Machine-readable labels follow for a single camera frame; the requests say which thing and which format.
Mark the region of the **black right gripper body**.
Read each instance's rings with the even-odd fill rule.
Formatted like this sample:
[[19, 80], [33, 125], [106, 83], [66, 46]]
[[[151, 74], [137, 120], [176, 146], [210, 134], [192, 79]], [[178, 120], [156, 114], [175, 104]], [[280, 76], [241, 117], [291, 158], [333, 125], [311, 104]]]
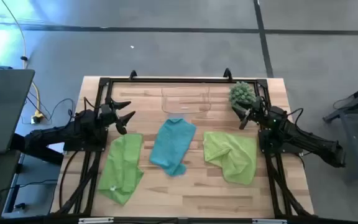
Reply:
[[262, 98], [258, 98], [255, 102], [250, 104], [247, 119], [254, 122], [262, 122], [266, 118], [267, 109], [265, 106], [265, 101]]

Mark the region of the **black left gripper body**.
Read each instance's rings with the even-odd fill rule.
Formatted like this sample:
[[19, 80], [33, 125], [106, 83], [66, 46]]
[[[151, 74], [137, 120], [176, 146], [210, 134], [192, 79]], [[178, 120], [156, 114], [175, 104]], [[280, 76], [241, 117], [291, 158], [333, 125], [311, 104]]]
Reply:
[[103, 105], [103, 125], [108, 126], [110, 124], [116, 123], [119, 116], [116, 113], [116, 110], [113, 110], [110, 105]]

